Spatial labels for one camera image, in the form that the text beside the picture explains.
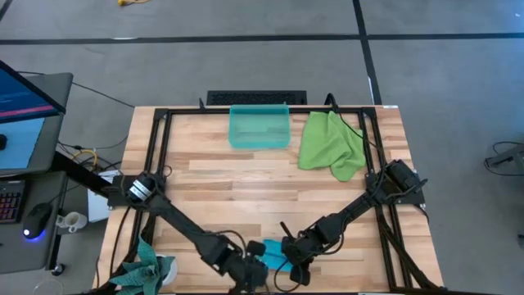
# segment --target wooden tabletop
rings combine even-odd
[[[154,107],[134,110],[122,162],[122,171],[127,175],[142,172],[154,110]],[[377,116],[387,161],[402,159],[413,168],[399,109],[377,107]],[[344,118],[359,128],[356,115]],[[173,173],[168,178],[166,195],[203,229],[234,229],[246,241],[281,240],[284,233],[280,221],[285,221],[295,234],[319,217],[339,211],[364,192],[366,169],[361,169],[347,183],[337,181],[328,168],[298,169],[300,138],[306,120],[307,115],[291,114],[291,142],[286,150],[239,152],[228,142],[228,115],[174,116],[166,157],[166,165],[173,168]],[[371,122],[366,123],[371,141]],[[161,135],[159,132],[154,162],[158,159]],[[379,167],[375,150],[373,155],[374,165]],[[430,280],[442,284],[426,218],[413,206],[397,207],[406,250]],[[124,208],[113,210],[107,223],[98,262],[101,284],[109,278],[111,253],[124,211]],[[116,248],[114,268],[128,251],[133,218],[131,210]],[[231,239],[239,243],[234,236]],[[311,283],[300,286],[300,292],[388,290],[373,210],[349,224],[345,239],[344,247],[336,255],[315,258],[310,267]],[[202,262],[193,245],[161,218],[156,219],[153,247],[157,253],[175,256],[178,262],[175,281],[163,287],[161,293],[225,293],[234,285],[228,275],[220,277]],[[397,284],[402,286],[398,258],[394,250],[392,253]],[[269,288],[276,291],[273,271],[269,275]],[[278,285],[290,288],[295,283],[289,280],[288,273],[279,273]]]

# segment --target monitor screen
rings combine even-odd
[[[0,123],[61,113],[60,106],[48,95],[4,66],[0,68]]]

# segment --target transparent plastic container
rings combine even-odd
[[[286,148],[290,138],[287,105],[231,106],[229,143],[234,148]]]

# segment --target white cup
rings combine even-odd
[[[67,229],[68,226],[65,223],[65,217],[64,216],[56,216],[56,226],[58,226],[61,229]]]
[[[88,217],[78,212],[71,212],[64,218],[64,225],[69,227],[69,232],[74,234],[88,223]]]

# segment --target blue screen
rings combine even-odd
[[[0,120],[50,116],[59,111],[4,70],[0,70]]]

